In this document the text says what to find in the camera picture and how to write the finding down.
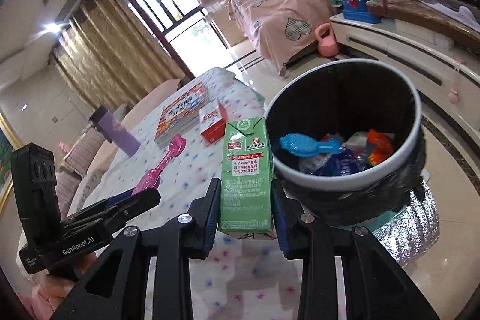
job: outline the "painting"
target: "painting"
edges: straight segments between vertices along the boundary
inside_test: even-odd
[[[20,147],[20,140],[0,112],[0,216],[13,187],[10,167],[11,153]]]

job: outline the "metal bolt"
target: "metal bolt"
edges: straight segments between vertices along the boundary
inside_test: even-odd
[[[355,233],[358,236],[366,236],[366,235],[368,235],[368,229],[365,228],[364,226],[356,226],[355,227]]]
[[[304,213],[300,216],[300,220],[304,223],[312,223],[315,220],[315,216],[310,213]]]
[[[138,229],[135,226],[128,226],[123,230],[123,234],[125,236],[128,236],[129,238],[131,238],[132,236],[135,236],[137,232],[138,232]]]
[[[178,222],[182,224],[189,223],[193,219],[192,216],[190,216],[188,213],[181,214],[178,216]]]

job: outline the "green milk carton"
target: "green milk carton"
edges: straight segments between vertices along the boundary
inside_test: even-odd
[[[274,178],[264,118],[228,122],[218,230],[237,239],[274,239],[270,206]]]

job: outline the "pink kettlebell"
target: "pink kettlebell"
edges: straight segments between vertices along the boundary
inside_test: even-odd
[[[322,38],[322,34],[330,30],[330,34]],[[318,40],[318,52],[320,55],[325,57],[336,56],[340,53],[337,41],[335,40],[335,35],[333,34],[333,29],[330,23],[320,25],[315,29],[315,38]]]

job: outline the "purple tumbler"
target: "purple tumbler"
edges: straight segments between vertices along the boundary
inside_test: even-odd
[[[95,110],[90,121],[109,143],[117,144],[129,157],[140,148],[139,141],[103,105]]]

